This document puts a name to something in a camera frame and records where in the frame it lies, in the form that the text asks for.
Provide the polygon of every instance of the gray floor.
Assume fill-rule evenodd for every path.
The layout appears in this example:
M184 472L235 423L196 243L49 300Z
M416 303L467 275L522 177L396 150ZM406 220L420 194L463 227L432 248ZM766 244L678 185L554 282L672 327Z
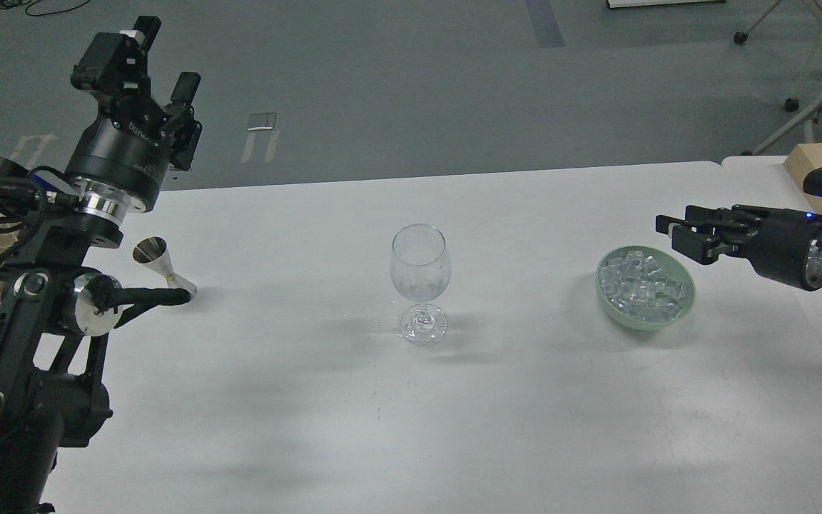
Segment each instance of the gray floor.
M791 117L782 103L818 35L794 0L743 46L734 32L767 0L617 10L550 0L562 46L542 48L528 3L94 0L43 19L0 11L0 156L51 133L36 163L65 166L96 107L69 84L71 67L96 32L129 29L138 14L163 20L150 54L156 100L180 71L203 77L196 162L170 173L168 189L720 161ZM822 64L802 102L821 78ZM247 155L247 120L261 111L278 114L277 143L272 153L273 134L256 133ZM800 142L799 129L766 153Z

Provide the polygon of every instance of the bowl of ice cubes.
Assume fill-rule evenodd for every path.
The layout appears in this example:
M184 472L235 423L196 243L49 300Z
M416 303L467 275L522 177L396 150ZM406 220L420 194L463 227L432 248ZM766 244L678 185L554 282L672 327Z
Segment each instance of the bowl of ice cubes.
M604 312L637 330L658 330L684 318L696 295L687 268L648 246L625 246L604 255L596 289Z

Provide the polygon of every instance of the jigger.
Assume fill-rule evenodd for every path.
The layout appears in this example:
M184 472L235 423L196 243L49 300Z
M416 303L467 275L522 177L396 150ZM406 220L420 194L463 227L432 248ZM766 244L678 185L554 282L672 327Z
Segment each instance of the jigger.
M167 279L167 287L186 289L189 295L195 298L198 288L194 283L173 272L173 264L170 263L170 253L167 251L167 241L163 238L153 237L142 240L135 245L131 251L131 258L136 263L154 270Z

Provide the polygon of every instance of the green bowl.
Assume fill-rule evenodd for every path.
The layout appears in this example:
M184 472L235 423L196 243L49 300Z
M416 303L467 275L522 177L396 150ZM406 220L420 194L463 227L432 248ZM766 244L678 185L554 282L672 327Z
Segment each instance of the green bowl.
M688 290L686 292L686 297L683 300L685 305L681 311L678 312L678 315L674 316L674 318L662 322L646 321L642 318L636 318L636 316L630 316L628 313L617 309L617 307L614 306L606 296L604 296L604 293L601 291L601 279L599 277L601 269L607 266L607 261L610 261L616 257L625 257L627 251L630 250L639 250L642 251L643 255L646 257L649 255L655 257L656 263L659 264L662 273L665 273L666 277L672 280L687 283ZM687 271L687 268L685 268L683 264L674 260L671 255L666 254L664 251L656 250L655 248L650 248L648 246L624 246L617 248L616 250L608 251L607 255L604 255L600 263L598 263L595 273L594 290L597 291L598 298L601 299L604 312L606 312L608 316L611 316L614 321L626 326L627 328L633 328L636 330L658 330L660 328L665 328L665 326L673 325L675 322L678 322L684 318L684 316L687 316L687 313L691 312L692 308L694 308L696 299L694 277L691 277L691 274Z

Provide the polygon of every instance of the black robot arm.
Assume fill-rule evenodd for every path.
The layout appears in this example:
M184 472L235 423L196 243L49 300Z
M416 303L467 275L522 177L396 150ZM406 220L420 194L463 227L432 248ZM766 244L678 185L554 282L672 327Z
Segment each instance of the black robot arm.
M806 193L822 196L822 167L803 182ZM822 287L822 215L788 208L736 205L687 206L684 218L656 217L656 231L671 247L701 264L720 255L750 261L760 276L807 291Z
M60 446L86 446L111 416L102 383L108 332L157 305L191 299L182 289L123 289L82 266L92 246L117 248L128 211L154 207L172 163L189 169L201 124L192 100L199 75L183 73L169 105L151 98L147 51L160 20L101 33L72 74L97 117L64 173L75 194L46 192L33 170L0 158L0 231L20 230L0 255L0 512L40 511ZM62 337L48 368L34 364L43 334ZM69 373L85 338L85 371Z

